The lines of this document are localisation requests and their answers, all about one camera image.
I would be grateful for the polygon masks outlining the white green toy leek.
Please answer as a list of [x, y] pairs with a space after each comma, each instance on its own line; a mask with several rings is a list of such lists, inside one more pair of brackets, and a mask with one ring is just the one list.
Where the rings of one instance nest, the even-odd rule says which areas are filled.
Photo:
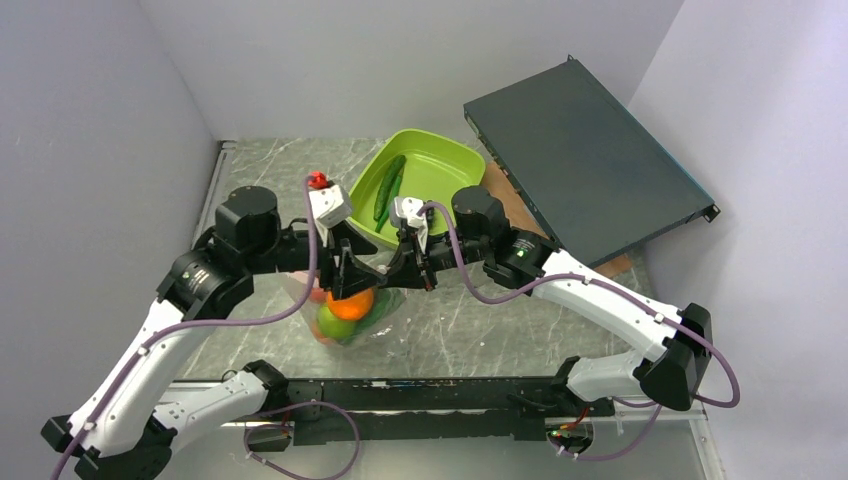
[[391, 316], [406, 299], [405, 293], [400, 289], [379, 289], [376, 291], [375, 301], [368, 314], [357, 323], [357, 333], [368, 331], [386, 317]]

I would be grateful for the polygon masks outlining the orange toy fruit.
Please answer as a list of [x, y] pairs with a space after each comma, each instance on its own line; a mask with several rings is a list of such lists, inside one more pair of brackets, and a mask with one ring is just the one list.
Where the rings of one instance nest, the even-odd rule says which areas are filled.
[[375, 290], [366, 289], [345, 299], [327, 295], [326, 305], [340, 319], [357, 322], [371, 310], [375, 301]]

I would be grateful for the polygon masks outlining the clear zip top bag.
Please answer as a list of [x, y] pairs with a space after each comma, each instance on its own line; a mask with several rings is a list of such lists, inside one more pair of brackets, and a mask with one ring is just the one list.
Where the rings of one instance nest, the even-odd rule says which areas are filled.
[[335, 299], [319, 287], [318, 278], [309, 283], [306, 272], [286, 274], [282, 286], [292, 300], [309, 290], [298, 315], [316, 341], [334, 349], [360, 347], [394, 334], [408, 307], [405, 289], [372, 287]]

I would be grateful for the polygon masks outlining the green toy apple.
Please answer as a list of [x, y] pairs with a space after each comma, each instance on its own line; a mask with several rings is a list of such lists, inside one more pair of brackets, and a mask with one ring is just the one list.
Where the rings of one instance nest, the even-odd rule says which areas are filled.
[[317, 326], [320, 333], [335, 341], [343, 341], [351, 337], [357, 327], [354, 321], [340, 319], [333, 314], [327, 305], [322, 305], [316, 314]]

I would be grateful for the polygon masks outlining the green plastic tray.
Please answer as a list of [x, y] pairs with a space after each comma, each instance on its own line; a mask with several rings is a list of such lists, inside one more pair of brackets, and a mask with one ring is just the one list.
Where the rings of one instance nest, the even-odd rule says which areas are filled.
[[480, 153], [447, 137], [419, 129], [404, 129], [391, 136], [349, 189], [353, 203], [350, 224], [388, 249], [397, 246], [396, 230], [389, 225], [376, 230], [373, 205], [388, 166], [399, 155], [406, 158], [399, 194], [445, 206], [458, 190], [480, 184], [486, 169]]

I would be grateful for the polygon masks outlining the red toy pepper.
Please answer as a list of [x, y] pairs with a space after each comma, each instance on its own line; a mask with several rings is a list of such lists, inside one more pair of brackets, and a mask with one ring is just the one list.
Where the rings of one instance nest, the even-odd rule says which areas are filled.
[[326, 302], [328, 292], [320, 287], [313, 287], [310, 290], [308, 300], [314, 304], [321, 305]]

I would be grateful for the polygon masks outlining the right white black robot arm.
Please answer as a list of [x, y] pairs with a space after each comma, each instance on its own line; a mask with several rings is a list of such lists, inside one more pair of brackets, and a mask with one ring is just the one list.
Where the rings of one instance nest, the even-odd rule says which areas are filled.
[[689, 409], [713, 357], [711, 315], [651, 300], [587, 267], [547, 238], [511, 226], [502, 202], [479, 186], [453, 197], [448, 232], [428, 233], [433, 206], [412, 197], [391, 200], [385, 215], [398, 229], [389, 264], [390, 286], [431, 290], [441, 270], [479, 262], [496, 284], [519, 295], [556, 303], [624, 340], [624, 354], [573, 356], [551, 388], [557, 411], [574, 415], [603, 397], [639, 395], [677, 411]]

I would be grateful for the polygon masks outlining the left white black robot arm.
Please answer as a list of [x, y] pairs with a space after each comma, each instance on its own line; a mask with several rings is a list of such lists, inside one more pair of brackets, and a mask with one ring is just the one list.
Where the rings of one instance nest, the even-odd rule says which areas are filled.
[[283, 224], [276, 195], [257, 186], [232, 191], [215, 222], [178, 257], [120, 361], [74, 413], [50, 418], [42, 437], [82, 479], [153, 479], [173, 455], [220, 425], [279, 417], [292, 404], [288, 379], [263, 360], [190, 397], [162, 396], [194, 351], [250, 297], [258, 275], [305, 272], [330, 283], [335, 258], [372, 255], [376, 246], [348, 224], [351, 201], [337, 184], [302, 184], [306, 213]]

